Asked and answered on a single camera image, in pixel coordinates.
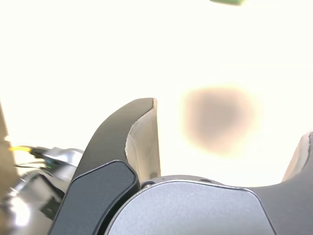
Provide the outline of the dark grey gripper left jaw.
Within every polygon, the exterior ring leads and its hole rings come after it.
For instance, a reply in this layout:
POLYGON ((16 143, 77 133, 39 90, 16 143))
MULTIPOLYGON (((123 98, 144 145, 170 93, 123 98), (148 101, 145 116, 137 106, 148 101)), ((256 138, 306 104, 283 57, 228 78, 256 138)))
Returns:
POLYGON ((95 131, 49 234, 102 235, 141 184, 160 175, 157 100, 136 99, 95 131))

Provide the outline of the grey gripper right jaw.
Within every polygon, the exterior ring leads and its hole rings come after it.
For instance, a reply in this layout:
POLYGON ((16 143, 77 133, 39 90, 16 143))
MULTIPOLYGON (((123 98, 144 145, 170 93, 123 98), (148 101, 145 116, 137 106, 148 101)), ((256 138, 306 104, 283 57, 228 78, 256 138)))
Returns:
POLYGON ((144 189, 117 212, 108 235, 310 235, 313 232, 313 135, 298 145, 287 180, 238 188, 172 180, 144 189))

